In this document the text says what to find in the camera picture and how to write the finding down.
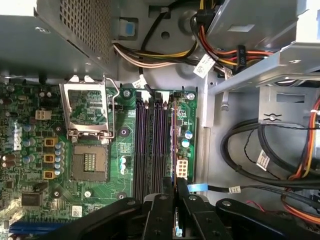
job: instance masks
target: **blue cable tab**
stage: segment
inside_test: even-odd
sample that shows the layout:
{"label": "blue cable tab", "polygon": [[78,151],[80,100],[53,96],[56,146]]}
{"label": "blue cable tab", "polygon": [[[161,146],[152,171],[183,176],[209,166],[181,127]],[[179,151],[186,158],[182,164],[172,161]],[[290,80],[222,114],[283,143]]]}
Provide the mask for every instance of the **blue cable tab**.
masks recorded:
{"label": "blue cable tab", "polygon": [[189,192],[206,192],[208,191],[207,183],[190,184],[188,185]]}

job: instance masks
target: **power supply vent grille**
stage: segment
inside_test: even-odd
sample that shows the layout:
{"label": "power supply vent grille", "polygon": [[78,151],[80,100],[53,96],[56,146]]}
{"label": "power supply vent grille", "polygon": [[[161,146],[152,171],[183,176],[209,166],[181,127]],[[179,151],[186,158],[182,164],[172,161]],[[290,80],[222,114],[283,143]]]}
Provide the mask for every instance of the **power supply vent grille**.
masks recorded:
{"label": "power supply vent grille", "polygon": [[60,20],[109,63],[111,0],[60,0]]}

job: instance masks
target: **integrated circuit chip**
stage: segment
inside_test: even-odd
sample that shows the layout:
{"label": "integrated circuit chip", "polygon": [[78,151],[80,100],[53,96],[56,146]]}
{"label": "integrated circuit chip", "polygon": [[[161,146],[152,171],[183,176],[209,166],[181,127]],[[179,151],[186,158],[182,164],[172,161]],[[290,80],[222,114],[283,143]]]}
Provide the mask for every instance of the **integrated circuit chip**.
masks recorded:
{"label": "integrated circuit chip", "polygon": [[39,207],[42,202],[40,193],[23,192],[21,195],[21,206],[23,207]]}
{"label": "integrated circuit chip", "polygon": [[105,182],[108,178],[108,149],[103,146],[76,145],[72,157],[74,180]]}

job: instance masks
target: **white connector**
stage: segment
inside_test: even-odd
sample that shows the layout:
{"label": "white connector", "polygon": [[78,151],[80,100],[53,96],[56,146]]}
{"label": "white connector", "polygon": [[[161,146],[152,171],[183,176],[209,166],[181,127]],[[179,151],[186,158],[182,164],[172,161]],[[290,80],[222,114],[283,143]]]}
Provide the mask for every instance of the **white connector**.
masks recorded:
{"label": "white connector", "polygon": [[51,120],[52,111],[36,110],[35,120]]}
{"label": "white connector", "polygon": [[188,160],[181,159],[176,161],[176,176],[177,178],[188,178]]}

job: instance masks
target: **screw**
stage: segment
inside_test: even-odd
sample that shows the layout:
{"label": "screw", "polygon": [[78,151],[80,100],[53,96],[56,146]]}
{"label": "screw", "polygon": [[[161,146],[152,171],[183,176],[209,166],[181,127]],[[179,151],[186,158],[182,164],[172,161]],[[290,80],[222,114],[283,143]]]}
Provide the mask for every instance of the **screw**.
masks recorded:
{"label": "screw", "polygon": [[230,207],[231,206],[231,202],[229,201],[223,201],[222,204],[226,207]]}
{"label": "screw", "polygon": [[123,96],[124,96],[125,98],[129,98],[129,97],[131,96],[131,92],[130,92],[129,90],[124,90],[124,91],[123,91]]}
{"label": "screw", "polygon": [[197,200],[197,197],[196,197],[196,196],[194,196],[194,195],[191,195],[191,196],[189,196],[189,200],[191,200],[191,201],[195,201],[195,200]]}
{"label": "screw", "polygon": [[127,204],[128,205],[134,205],[134,204],[136,204],[136,202],[135,201],[128,201]]}
{"label": "screw", "polygon": [[160,199],[161,200],[166,200],[166,199],[168,199],[168,197],[166,195],[163,195],[163,196],[160,197]]}
{"label": "screw", "polygon": [[194,93],[192,93],[192,92],[191,92],[191,93],[188,93],[187,96],[186,96],[186,98],[187,98],[188,100],[191,100],[191,101],[194,100],[195,97],[196,97],[196,95],[195,95]]}

